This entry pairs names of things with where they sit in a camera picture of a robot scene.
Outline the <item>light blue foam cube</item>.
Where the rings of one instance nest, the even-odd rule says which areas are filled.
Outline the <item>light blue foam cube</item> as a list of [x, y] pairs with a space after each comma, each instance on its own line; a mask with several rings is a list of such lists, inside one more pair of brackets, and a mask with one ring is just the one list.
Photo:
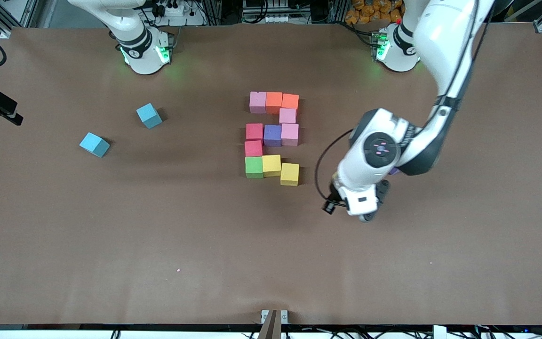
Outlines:
[[136, 110], [139, 119], [147, 129], [152, 129], [163, 122], [159, 112], [152, 103], [148, 103]]
[[86, 150], [86, 152], [89, 152], [96, 157], [103, 158], [110, 149], [111, 144], [102, 137], [88, 132], [79, 143], [79, 146]]

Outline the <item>green foam cube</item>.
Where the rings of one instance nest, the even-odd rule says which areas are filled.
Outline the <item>green foam cube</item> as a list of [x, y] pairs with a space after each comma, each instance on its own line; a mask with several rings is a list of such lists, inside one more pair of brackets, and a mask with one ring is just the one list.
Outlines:
[[263, 179], [263, 157], [245, 157], [245, 175], [249, 179]]

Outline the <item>orange bagged items pile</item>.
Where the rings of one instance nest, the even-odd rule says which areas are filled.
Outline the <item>orange bagged items pile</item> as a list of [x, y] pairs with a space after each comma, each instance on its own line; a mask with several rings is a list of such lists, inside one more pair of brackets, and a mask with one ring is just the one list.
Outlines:
[[348, 25], [374, 21], [399, 24], [407, 9], [403, 0], [350, 0], [350, 5], [343, 18]]

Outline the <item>metal bracket with post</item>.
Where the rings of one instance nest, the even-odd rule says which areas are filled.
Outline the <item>metal bracket with post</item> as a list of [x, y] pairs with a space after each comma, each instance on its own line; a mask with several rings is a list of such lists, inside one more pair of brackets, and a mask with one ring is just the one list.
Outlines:
[[288, 324], [288, 315], [287, 310], [262, 310], [262, 328], [257, 339], [282, 339], [282, 326]]

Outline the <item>yellow foam cube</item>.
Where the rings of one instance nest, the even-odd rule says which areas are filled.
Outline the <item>yellow foam cube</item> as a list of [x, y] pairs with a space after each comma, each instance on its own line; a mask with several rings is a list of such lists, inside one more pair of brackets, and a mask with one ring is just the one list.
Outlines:
[[280, 184], [282, 186], [298, 186], [300, 178], [300, 165], [296, 163], [282, 163], [280, 169]]
[[270, 154], [262, 156], [263, 177], [280, 177], [282, 162], [279, 154]]

